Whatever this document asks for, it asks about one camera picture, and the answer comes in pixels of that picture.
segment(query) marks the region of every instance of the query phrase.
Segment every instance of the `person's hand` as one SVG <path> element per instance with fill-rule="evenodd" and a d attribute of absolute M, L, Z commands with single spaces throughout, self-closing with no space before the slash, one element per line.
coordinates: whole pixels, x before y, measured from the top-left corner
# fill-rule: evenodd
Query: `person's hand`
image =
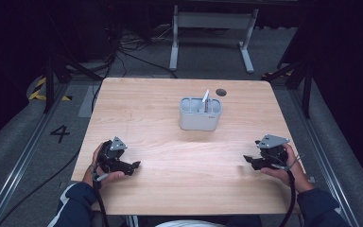
<path fill-rule="evenodd" d="M 304 191 L 313 189 L 314 186 L 307 180 L 300 163 L 299 162 L 294 163 L 296 161 L 296 155 L 293 151 L 293 148 L 289 144 L 283 144 L 283 147 L 285 148 L 285 151 L 287 152 L 288 155 L 287 165 L 291 166 L 290 171 L 291 173 L 293 173 L 293 176 L 296 179 L 295 180 L 296 191 L 302 193 Z M 271 169 L 263 167 L 261 168 L 261 172 L 271 177 L 278 178 L 284 184 L 290 186 L 288 175 L 282 169 Z"/>
<path fill-rule="evenodd" d="M 101 150 L 102 145 L 103 145 L 103 143 L 101 143 L 98 146 L 98 148 L 96 148 L 96 150 L 94 151 L 93 161 L 92 161 L 91 165 L 88 166 L 87 170 L 85 171 L 84 178 L 82 179 L 83 182 L 89 184 L 90 186 L 93 186 L 93 176 L 92 176 L 91 172 L 94 170 L 96 157 L 98 156 L 98 153 Z M 96 169 L 96 172 L 99 176 L 102 176 L 104 174 L 104 171 L 101 169 L 100 166 Z M 121 171 L 110 172 L 108 177 L 106 177 L 104 180 L 101 181 L 101 185 L 102 185 L 102 187 L 104 187 L 108 183 L 114 182 L 119 178 L 123 178 L 124 176 L 125 176 L 125 173 L 121 172 Z"/>

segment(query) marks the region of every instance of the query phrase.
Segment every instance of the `blue sleeve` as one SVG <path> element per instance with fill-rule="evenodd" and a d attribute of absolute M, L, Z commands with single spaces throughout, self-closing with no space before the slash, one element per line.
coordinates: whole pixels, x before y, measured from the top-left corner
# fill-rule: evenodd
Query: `blue sleeve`
<path fill-rule="evenodd" d="M 328 192 L 314 188 L 299 194 L 297 203 L 302 210 L 304 227 L 350 226 L 335 209 L 338 202 Z"/>
<path fill-rule="evenodd" d="M 87 183 L 75 183 L 68 186 L 60 196 L 57 215 L 48 227 L 91 226 L 93 219 L 91 205 L 95 201 L 94 190 Z"/>

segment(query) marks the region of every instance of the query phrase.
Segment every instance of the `person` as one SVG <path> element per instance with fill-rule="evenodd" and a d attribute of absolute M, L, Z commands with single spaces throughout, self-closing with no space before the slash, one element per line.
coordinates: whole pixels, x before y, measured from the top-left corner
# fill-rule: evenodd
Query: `person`
<path fill-rule="evenodd" d="M 75 183 L 68 186 L 60 196 L 60 205 L 58 207 L 57 215 L 49 223 L 49 227 L 58 226 L 91 226 L 93 220 L 93 211 L 91 205 L 96 201 L 95 193 L 93 190 L 92 180 L 92 168 L 94 166 L 96 156 L 99 153 L 100 146 L 95 150 L 93 156 L 93 163 L 89 166 L 85 172 L 84 178 L 81 183 Z M 287 165 L 291 166 L 290 171 L 295 177 L 295 188 L 298 192 L 297 203 L 299 204 L 302 216 L 304 219 L 304 227 L 333 227 L 350 226 L 341 217 L 339 213 L 335 211 L 339 207 L 338 202 L 328 192 L 322 191 L 319 188 L 314 187 L 311 184 L 299 163 L 296 162 L 296 156 L 292 147 L 289 144 L 283 145 L 287 155 Z M 287 173 L 282 169 L 261 168 L 262 173 L 271 177 L 278 178 L 284 184 L 289 186 L 289 178 Z M 125 174 L 123 172 L 113 172 L 104 179 L 101 183 L 102 186 L 123 178 Z M 165 223 L 156 223 L 159 227 L 167 226 L 226 226 L 226 227 L 239 227 L 239 226 L 261 226 L 261 220 L 259 216 L 235 216 L 230 217 L 228 220 L 222 218 L 221 223 L 213 223 L 204 221 L 205 218 L 196 217 L 197 220 L 172 220 Z"/>

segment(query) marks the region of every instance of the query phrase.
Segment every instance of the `wooden table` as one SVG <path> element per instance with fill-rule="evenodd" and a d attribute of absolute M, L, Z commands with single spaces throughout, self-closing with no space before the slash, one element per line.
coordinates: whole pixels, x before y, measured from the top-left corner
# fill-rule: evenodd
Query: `wooden table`
<path fill-rule="evenodd" d="M 217 96 L 218 88 L 227 95 Z M 182 130 L 181 98 L 207 89 L 223 105 L 216 130 Z M 141 164 L 101 190 L 108 214 L 284 214 L 289 188 L 243 158 L 260 157 L 254 141 L 267 133 L 289 138 L 295 149 L 265 81 L 105 79 L 72 180 L 82 179 L 101 142 L 118 136 L 128 146 L 121 160 Z"/>

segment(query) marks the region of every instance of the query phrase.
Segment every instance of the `hazard tape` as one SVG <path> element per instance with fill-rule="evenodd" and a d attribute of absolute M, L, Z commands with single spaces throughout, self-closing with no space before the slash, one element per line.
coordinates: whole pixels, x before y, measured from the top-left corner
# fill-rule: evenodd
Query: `hazard tape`
<path fill-rule="evenodd" d="M 42 75 L 40 80 L 38 81 L 37 85 L 34 88 L 34 91 L 31 93 L 31 96 L 28 98 L 29 100 L 32 99 L 38 99 L 38 100 L 46 100 L 45 95 L 39 95 L 39 92 L 41 91 L 41 88 L 43 88 L 43 85 L 46 82 L 46 76 Z M 72 96 L 64 96 L 61 100 L 62 101 L 71 101 L 73 99 Z"/>

